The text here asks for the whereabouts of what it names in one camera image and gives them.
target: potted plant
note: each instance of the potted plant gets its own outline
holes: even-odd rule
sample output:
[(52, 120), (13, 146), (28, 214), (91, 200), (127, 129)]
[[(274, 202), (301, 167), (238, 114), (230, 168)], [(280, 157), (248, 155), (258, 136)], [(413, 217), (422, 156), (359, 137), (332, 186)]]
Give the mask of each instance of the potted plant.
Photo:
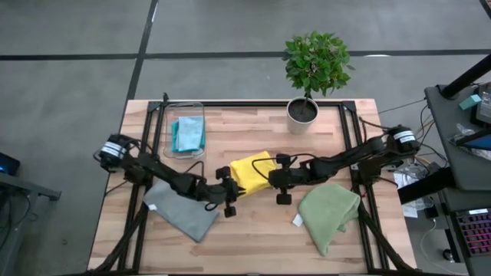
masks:
[(350, 80), (345, 68), (350, 56), (346, 45), (334, 34), (319, 34), (313, 31), (303, 37), (294, 36), (286, 41), (286, 78), (292, 86), (305, 91), (303, 97), (296, 97), (288, 103), (288, 130), (293, 134), (302, 134), (315, 121), (318, 105), (312, 99), (311, 92), (322, 91), (326, 95), (334, 89), (340, 89)]

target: yellow towel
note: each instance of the yellow towel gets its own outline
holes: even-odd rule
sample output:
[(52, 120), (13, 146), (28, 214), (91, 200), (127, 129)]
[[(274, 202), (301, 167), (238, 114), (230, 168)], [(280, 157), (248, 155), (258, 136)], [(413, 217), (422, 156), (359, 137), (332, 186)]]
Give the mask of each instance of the yellow towel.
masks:
[[(254, 168), (252, 168), (253, 160), (263, 158), (271, 158), (271, 156), (268, 152), (264, 151), (262, 153), (249, 156), (245, 159), (232, 161), (230, 163), (232, 178), (237, 181), (239, 186), (245, 189), (245, 194), (242, 196), (247, 196), (259, 191), (260, 189), (269, 187), (268, 180), (264, 179), (264, 177), (262, 177), (254, 170)], [(273, 160), (254, 162), (254, 166), (266, 177), (268, 177), (270, 171), (276, 169)]]

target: keyboard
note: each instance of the keyboard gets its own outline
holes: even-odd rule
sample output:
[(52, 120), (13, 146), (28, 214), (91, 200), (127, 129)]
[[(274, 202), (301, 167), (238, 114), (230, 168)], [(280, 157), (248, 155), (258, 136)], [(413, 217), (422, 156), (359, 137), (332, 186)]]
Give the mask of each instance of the keyboard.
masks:
[(470, 257), (491, 255), (491, 209), (456, 212)]

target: wooden tabletop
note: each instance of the wooden tabletop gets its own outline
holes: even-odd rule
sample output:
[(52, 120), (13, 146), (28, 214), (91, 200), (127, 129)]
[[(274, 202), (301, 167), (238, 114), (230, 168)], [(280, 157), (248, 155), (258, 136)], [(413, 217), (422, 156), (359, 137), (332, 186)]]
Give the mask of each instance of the wooden tabletop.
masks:
[[(131, 100), (124, 115), (121, 133), (140, 139), (147, 110), (147, 100)], [(355, 100), (358, 115), (380, 123), (374, 100)], [(308, 133), (294, 136), (286, 129), (284, 107), (206, 107), (205, 177), (216, 183), (215, 169), (231, 161), (263, 150), (276, 153), (312, 153), (332, 156), (345, 150), (341, 121), (337, 108), (321, 107), (318, 119)], [(367, 127), (368, 136), (381, 131)], [(166, 158), (166, 131), (161, 134), (159, 154), (162, 161), (178, 171), (187, 169), (195, 160)], [(107, 188), (122, 182), (121, 174), (110, 177)], [(348, 169), (328, 180), (351, 188)], [(313, 244), (305, 226), (296, 227), (292, 220), (301, 199), (313, 187), (299, 186), (290, 190), (291, 205), (276, 205), (278, 190), (265, 189), (239, 199), (234, 204), (237, 216), (220, 216), (200, 243), (169, 225), (155, 212), (147, 220), (140, 273), (207, 273), (207, 274), (301, 274), (366, 272), (360, 231), (356, 220), (347, 224), (345, 233), (338, 232), (329, 253), (323, 258)], [(89, 268), (97, 267), (110, 253), (123, 234), (131, 184), (109, 194), (103, 204), (94, 240)], [(399, 255), (416, 267), (413, 250), (396, 187), (387, 182), (374, 185), (382, 231)], [(128, 264), (133, 260), (134, 239), (130, 245)], [(371, 235), (375, 266), (380, 267), (377, 247)]]

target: black line on floor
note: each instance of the black line on floor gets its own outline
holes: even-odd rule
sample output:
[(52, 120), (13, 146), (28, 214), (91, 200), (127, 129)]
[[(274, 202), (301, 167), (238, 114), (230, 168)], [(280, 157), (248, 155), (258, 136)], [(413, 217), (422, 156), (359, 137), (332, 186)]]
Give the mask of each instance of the black line on floor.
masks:
[(486, 0), (479, 0), (479, 2), (481, 2), (481, 5), (483, 6), (484, 11), (489, 16), (489, 19), (491, 19), (491, 7), (489, 6), (489, 3)]
[(126, 100), (132, 100), (135, 98), (137, 93), (138, 80), (140, 79), (141, 68), (143, 67), (143, 60), (145, 52), (147, 51), (148, 41), (150, 40), (150, 32), (152, 31), (153, 19), (155, 13), (157, 12), (157, 6), (159, 0), (152, 0), (150, 4), (150, 9), (147, 15), (147, 23), (145, 23), (145, 29), (143, 30), (143, 35), (141, 37), (140, 49), (138, 50), (138, 58), (135, 62), (135, 67), (133, 69), (133, 74), (131, 75), (130, 86), (128, 87), (128, 93), (126, 95)]
[[(464, 49), (464, 50), (396, 50), (396, 51), (349, 51), (352, 57), (366, 57), (387, 55), (391, 57), (409, 56), (438, 56), (438, 55), (471, 55), (491, 54), (491, 49)], [(207, 59), (207, 58), (283, 58), (284, 51), (247, 51), (247, 52), (188, 52), (188, 53), (155, 53), (145, 54), (148, 60), (180, 60), (180, 59)]]
[[(486, 0), (480, 0), (486, 5), (486, 12), (491, 17), (491, 8), (487, 6)], [(159, 59), (207, 59), (207, 58), (283, 58), (284, 51), (244, 51), (244, 52), (187, 52), (187, 53), (154, 53), (145, 54), (150, 38), (149, 26), (145, 27), (144, 36), (140, 44), (138, 54), (26, 54), (26, 55), (0, 55), (0, 61), (103, 61), (103, 60), (130, 60), (136, 59), (136, 67), (141, 71), (143, 60)], [(391, 57), (412, 56), (439, 56), (439, 55), (474, 55), (491, 54), (491, 49), (456, 49), (456, 50), (391, 50), (391, 51), (349, 51), (352, 57), (366, 57), (387, 55)]]
[(0, 55), (0, 61), (103, 61), (137, 59), (138, 54), (16, 54)]

